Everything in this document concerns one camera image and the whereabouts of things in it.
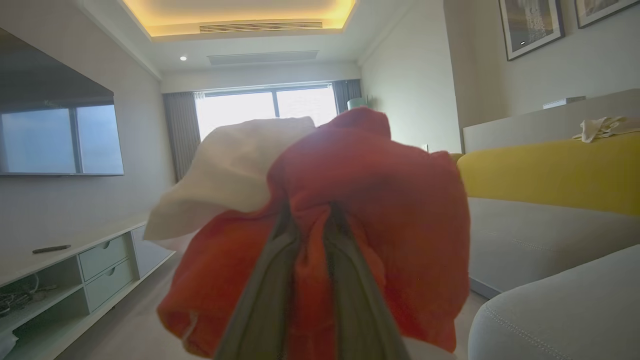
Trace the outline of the white television cabinet with drawers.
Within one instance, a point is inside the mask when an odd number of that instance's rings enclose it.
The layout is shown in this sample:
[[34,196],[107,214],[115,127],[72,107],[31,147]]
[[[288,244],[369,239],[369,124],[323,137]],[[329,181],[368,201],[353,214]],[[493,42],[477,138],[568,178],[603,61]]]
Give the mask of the white television cabinet with drawers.
[[174,252],[145,232],[117,225],[38,254],[0,245],[0,360],[55,360],[167,262]]

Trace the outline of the large bright window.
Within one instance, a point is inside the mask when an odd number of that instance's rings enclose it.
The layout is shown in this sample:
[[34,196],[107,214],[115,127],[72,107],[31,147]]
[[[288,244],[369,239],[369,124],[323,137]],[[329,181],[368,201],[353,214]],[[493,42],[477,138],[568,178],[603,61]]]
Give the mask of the large bright window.
[[205,92],[197,96],[195,104],[201,140],[219,127],[256,119],[311,117],[319,126],[338,115],[333,88],[327,83]]

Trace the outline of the red white clothes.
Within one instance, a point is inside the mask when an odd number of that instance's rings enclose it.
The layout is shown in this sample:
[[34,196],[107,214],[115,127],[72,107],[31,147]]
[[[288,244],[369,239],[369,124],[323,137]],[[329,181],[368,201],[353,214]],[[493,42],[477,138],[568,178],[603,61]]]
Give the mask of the red white clothes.
[[267,175],[275,160],[316,130],[311,117],[270,118],[221,126],[199,144],[186,174],[158,201],[144,239],[176,249],[226,211],[249,214],[270,200]]

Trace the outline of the grey curtain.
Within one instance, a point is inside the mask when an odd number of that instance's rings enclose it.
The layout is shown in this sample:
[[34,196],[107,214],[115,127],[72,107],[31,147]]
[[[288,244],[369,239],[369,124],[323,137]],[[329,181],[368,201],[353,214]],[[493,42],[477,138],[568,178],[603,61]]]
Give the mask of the grey curtain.
[[350,100],[361,98],[362,96],[360,79],[334,80],[331,83],[331,88],[333,89],[334,103],[338,115],[349,110],[348,103]]
[[199,144],[198,100],[202,92],[162,94],[176,182],[189,170]]

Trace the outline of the yellow sofa back cushion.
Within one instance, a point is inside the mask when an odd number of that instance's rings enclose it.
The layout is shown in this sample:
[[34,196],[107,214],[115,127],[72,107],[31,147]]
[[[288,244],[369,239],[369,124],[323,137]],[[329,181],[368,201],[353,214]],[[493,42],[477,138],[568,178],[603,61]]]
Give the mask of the yellow sofa back cushion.
[[640,217],[640,132],[479,150],[457,167],[470,198]]

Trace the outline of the cream crumpled cloth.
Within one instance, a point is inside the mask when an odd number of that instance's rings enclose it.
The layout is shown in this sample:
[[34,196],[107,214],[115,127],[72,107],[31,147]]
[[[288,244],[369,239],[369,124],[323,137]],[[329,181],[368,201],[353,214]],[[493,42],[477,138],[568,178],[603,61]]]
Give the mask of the cream crumpled cloth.
[[582,132],[574,135],[572,139],[589,144],[597,139],[640,132],[640,118],[602,117],[596,120],[585,120],[580,127]]

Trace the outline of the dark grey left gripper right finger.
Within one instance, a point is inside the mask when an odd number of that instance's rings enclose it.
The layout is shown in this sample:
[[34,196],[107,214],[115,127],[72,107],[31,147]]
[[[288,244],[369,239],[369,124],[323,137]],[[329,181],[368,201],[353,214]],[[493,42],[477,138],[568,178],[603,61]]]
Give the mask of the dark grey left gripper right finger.
[[336,360],[410,360],[345,212],[336,204],[324,225],[333,288]]

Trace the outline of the beige ledge behind sofa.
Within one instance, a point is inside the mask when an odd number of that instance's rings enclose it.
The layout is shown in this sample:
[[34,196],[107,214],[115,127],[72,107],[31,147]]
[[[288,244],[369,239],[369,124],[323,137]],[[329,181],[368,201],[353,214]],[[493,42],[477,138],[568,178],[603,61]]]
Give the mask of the beige ledge behind sofa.
[[465,127],[464,152],[571,139],[583,121],[602,117],[626,117],[640,127],[640,88]]

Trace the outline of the grey sofa main seat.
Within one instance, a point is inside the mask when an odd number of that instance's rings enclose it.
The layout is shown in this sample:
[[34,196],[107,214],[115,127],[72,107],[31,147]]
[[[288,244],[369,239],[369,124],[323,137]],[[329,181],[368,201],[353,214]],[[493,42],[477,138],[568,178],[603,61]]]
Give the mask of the grey sofa main seat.
[[640,245],[640,216],[476,197],[468,204],[470,287],[488,299]]

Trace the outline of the plain red garment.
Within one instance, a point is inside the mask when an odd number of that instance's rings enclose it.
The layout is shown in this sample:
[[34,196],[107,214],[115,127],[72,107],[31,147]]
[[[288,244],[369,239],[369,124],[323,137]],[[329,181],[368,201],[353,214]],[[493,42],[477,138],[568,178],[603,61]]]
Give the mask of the plain red garment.
[[285,360],[336,360],[324,248],[330,205],[345,213],[410,360],[451,355],[469,295],[470,212],[457,164],[391,139],[387,116],[360,107],[316,126],[267,174],[259,210],[226,210],[174,239],[183,256],[158,319],[183,348],[213,359],[282,207],[300,234]]

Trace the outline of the small framed picture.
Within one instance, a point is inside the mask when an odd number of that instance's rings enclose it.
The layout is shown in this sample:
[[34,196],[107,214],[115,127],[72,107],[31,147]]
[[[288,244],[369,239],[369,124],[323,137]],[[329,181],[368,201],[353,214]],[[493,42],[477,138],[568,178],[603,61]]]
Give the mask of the small framed picture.
[[640,4],[640,0],[573,0],[578,29]]

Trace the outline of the wall-mounted flat television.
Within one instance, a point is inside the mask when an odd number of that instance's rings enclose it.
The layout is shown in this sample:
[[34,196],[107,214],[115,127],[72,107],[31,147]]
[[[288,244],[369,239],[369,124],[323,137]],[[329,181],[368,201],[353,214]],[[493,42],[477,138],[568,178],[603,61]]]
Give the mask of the wall-mounted flat television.
[[0,28],[0,177],[124,173],[114,92]]

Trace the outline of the white box device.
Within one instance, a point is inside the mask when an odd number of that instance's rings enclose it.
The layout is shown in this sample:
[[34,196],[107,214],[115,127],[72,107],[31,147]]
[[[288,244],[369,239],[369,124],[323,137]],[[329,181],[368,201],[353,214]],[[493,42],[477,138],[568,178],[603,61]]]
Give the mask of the white box device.
[[586,100],[586,96],[570,96],[566,98],[562,98],[560,100],[552,101],[542,105],[542,109],[553,109],[555,107],[565,106],[569,104],[574,104],[580,101]]

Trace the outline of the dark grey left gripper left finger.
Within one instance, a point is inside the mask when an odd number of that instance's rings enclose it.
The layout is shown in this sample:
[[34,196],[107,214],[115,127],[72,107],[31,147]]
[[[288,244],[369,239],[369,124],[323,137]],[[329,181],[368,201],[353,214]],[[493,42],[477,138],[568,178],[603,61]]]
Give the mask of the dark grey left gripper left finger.
[[300,231],[282,206],[227,323],[214,360],[286,360]]

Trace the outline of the large framed picture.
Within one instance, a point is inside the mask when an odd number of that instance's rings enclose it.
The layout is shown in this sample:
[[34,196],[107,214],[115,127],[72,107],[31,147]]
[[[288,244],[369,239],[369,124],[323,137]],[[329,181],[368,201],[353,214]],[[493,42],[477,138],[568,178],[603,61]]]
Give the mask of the large framed picture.
[[565,37],[561,0],[498,0],[506,60]]

